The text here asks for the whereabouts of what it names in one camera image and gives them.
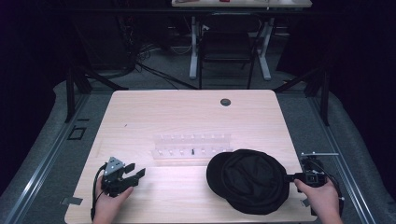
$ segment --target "cap brim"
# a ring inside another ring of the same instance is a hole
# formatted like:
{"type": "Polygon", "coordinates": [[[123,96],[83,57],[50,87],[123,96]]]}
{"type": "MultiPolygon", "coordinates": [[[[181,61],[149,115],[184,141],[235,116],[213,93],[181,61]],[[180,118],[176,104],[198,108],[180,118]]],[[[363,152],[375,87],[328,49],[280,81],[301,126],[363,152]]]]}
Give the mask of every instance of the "cap brim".
{"type": "Polygon", "coordinates": [[[232,152],[222,152],[212,158],[207,165],[206,180],[209,187],[222,198],[229,198],[228,190],[224,185],[222,170],[224,163],[233,155],[232,152]]]}

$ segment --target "white table top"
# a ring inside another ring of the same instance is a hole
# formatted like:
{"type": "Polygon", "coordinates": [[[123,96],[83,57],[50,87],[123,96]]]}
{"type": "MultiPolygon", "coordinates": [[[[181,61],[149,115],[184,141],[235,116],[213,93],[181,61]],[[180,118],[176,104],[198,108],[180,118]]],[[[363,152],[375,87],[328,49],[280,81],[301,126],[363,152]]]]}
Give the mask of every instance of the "white table top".
{"type": "Polygon", "coordinates": [[[198,0],[179,3],[172,0],[173,7],[311,7],[310,0],[198,0]]]}
{"type": "Polygon", "coordinates": [[[157,134],[229,133],[230,147],[263,151],[288,174],[301,172],[289,131],[272,91],[116,91],[114,92],[74,197],[67,223],[90,223],[92,183],[110,157],[135,162],[146,175],[127,199],[117,223],[233,223],[313,221],[305,196],[290,184],[290,196],[274,213],[254,216],[234,210],[207,185],[210,158],[153,159],[157,134]],[[220,100],[228,98],[224,106],[220,100]]]}

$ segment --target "table surface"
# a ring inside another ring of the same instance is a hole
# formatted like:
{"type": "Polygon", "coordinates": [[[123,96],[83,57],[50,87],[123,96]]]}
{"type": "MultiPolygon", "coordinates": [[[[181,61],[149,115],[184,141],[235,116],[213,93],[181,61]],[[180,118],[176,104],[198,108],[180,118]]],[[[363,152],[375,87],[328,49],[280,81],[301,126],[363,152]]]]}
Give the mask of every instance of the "table surface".
{"type": "Polygon", "coordinates": [[[274,213],[240,213],[207,185],[210,158],[154,159],[159,134],[230,134],[232,149],[249,148],[276,158],[288,174],[301,172],[290,134],[273,91],[116,91],[92,145],[67,223],[90,223],[94,176],[110,157],[146,168],[146,175],[120,210],[118,223],[227,223],[313,221],[305,198],[290,184],[290,196],[274,213]],[[224,106],[221,99],[229,99],[224,106]]]}
{"type": "Polygon", "coordinates": [[[311,7],[310,0],[198,0],[177,2],[172,0],[173,7],[311,7]]]}

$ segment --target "small black object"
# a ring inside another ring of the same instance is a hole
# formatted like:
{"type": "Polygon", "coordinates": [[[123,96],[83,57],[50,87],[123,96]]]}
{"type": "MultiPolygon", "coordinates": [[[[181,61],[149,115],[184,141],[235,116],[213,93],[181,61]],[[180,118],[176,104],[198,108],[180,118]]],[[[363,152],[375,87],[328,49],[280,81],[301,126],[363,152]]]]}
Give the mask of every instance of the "small black object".
{"type": "Polygon", "coordinates": [[[253,215],[275,212],[289,197],[285,168],[273,157],[251,149],[221,152],[209,162],[209,187],[236,210],[253,215]]]}
{"type": "Polygon", "coordinates": [[[224,99],[221,99],[221,100],[220,100],[220,103],[221,103],[222,105],[224,105],[224,106],[228,106],[228,105],[231,104],[231,100],[224,98],[224,99]]]}

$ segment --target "black curtain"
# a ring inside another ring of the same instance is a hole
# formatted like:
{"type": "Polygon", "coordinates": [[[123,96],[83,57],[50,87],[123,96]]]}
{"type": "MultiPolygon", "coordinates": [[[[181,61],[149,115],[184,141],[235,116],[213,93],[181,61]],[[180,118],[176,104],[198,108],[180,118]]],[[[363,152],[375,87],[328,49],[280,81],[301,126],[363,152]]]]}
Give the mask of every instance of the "black curtain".
{"type": "MultiPolygon", "coordinates": [[[[332,2],[313,1],[309,10],[330,8],[332,2]]],[[[348,11],[352,17],[347,20],[323,17],[297,21],[277,70],[301,76],[316,68],[339,28],[346,27],[346,43],[328,70],[330,90],[357,126],[385,187],[396,199],[392,174],[396,170],[396,16],[391,2],[344,1],[333,6],[348,11]]]]}
{"type": "Polygon", "coordinates": [[[0,193],[20,168],[55,102],[66,64],[34,2],[0,6],[2,173],[0,193]]]}

